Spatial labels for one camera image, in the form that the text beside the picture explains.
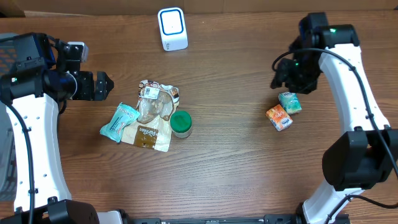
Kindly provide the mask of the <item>teal tissue pack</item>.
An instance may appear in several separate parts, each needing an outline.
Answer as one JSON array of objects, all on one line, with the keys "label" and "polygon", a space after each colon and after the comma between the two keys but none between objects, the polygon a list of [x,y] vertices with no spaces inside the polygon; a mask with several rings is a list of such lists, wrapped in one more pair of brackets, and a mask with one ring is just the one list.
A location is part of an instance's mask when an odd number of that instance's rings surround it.
[{"label": "teal tissue pack", "polygon": [[296,93],[291,93],[291,92],[279,93],[278,99],[280,105],[288,114],[295,114],[301,112],[302,107]]}]

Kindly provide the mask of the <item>mint green wipes pack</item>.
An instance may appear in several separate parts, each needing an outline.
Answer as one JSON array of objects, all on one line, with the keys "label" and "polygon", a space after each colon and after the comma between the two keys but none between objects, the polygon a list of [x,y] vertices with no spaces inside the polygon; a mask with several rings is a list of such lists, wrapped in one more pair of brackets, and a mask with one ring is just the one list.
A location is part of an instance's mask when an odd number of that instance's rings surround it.
[{"label": "mint green wipes pack", "polygon": [[111,121],[108,124],[104,125],[100,129],[99,133],[117,143],[120,143],[123,136],[124,128],[135,122],[135,120],[139,116],[140,112],[138,112],[129,105],[120,103],[116,108],[116,111]]}]

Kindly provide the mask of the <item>orange tissue pack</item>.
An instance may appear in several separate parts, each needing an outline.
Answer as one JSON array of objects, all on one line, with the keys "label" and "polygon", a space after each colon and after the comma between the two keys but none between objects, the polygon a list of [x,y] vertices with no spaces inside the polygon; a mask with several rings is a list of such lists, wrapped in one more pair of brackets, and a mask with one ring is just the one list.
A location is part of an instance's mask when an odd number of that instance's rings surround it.
[{"label": "orange tissue pack", "polygon": [[281,105],[277,105],[269,109],[266,112],[266,116],[278,131],[288,128],[293,123],[292,118]]}]

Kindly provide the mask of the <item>clear bag bread package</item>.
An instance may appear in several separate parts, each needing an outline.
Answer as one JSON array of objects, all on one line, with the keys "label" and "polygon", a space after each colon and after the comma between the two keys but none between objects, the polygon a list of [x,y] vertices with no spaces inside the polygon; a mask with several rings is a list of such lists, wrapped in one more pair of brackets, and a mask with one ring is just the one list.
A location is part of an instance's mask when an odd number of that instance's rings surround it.
[{"label": "clear bag bread package", "polygon": [[124,128],[122,142],[167,152],[172,128],[170,118],[179,105],[179,89],[151,80],[139,83],[136,110],[139,117]]}]

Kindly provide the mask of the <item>green lid clear jar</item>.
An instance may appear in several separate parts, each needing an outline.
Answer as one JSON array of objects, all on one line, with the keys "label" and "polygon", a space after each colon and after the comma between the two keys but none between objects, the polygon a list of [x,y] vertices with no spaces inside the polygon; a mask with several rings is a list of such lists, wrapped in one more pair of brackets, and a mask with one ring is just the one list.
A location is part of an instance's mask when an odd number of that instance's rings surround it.
[{"label": "green lid clear jar", "polygon": [[186,111],[176,111],[170,118],[170,125],[178,138],[187,138],[192,133],[192,118]]}]

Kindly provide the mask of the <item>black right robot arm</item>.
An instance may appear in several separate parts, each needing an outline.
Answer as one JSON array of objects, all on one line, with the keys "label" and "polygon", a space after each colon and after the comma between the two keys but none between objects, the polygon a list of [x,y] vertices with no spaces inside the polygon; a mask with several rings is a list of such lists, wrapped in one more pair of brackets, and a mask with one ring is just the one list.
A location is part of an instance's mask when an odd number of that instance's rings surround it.
[{"label": "black right robot arm", "polygon": [[397,130],[373,96],[358,35],[351,24],[329,25],[311,12],[299,22],[299,36],[272,69],[271,88],[308,94],[326,76],[340,118],[341,136],[322,157],[323,182],[294,214],[265,215],[265,223],[349,223],[343,208],[397,171]]}]

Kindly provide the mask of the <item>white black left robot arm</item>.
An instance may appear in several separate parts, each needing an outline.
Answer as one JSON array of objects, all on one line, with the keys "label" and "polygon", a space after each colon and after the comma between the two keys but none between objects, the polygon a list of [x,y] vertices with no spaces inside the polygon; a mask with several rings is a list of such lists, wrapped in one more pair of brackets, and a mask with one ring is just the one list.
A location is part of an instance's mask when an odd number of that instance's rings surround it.
[{"label": "white black left robot arm", "polygon": [[103,101],[114,83],[86,72],[88,47],[43,33],[1,35],[1,102],[17,166],[14,214],[3,223],[128,223],[121,209],[97,212],[72,200],[62,171],[58,118],[68,100]]}]

